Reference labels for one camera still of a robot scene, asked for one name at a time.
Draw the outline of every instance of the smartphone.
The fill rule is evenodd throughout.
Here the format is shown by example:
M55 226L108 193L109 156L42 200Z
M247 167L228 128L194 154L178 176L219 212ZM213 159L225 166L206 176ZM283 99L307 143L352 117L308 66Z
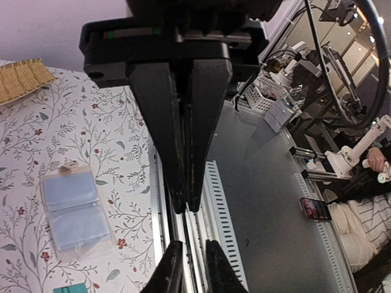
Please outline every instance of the smartphone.
M324 201L302 197L300 206L309 220L331 221L329 208Z

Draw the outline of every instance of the white basket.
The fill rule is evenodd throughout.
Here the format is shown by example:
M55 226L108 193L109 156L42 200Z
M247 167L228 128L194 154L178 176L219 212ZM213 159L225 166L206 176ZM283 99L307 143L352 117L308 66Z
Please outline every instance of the white basket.
M289 97L288 91L282 85L279 85L264 76L259 76L243 93L248 100L251 109L256 110L257 112L266 113L274 104L273 100L262 96L258 89L260 84L262 84L263 87L266 87L275 99L286 99Z

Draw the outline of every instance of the green block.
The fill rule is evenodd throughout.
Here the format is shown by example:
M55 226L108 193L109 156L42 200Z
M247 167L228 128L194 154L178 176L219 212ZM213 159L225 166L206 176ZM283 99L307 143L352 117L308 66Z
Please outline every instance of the green block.
M53 290L53 293L88 293L86 284L77 284Z

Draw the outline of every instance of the wall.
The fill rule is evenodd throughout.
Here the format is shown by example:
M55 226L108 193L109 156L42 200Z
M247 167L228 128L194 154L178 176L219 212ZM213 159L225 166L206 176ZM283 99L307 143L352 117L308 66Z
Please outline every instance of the wall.
M125 0L0 0L0 59L82 71L81 27L126 17Z

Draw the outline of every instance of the floral tablecloth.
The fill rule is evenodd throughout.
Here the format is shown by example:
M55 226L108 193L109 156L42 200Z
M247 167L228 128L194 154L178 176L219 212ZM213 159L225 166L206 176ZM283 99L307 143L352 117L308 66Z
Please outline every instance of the floral tablecloth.
M142 116L129 88L100 90L84 73L50 70L57 81L0 106L0 293L78 283L89 292L139 292L155 269ZM56 258L38 186L69 161L92 166L113 255Z

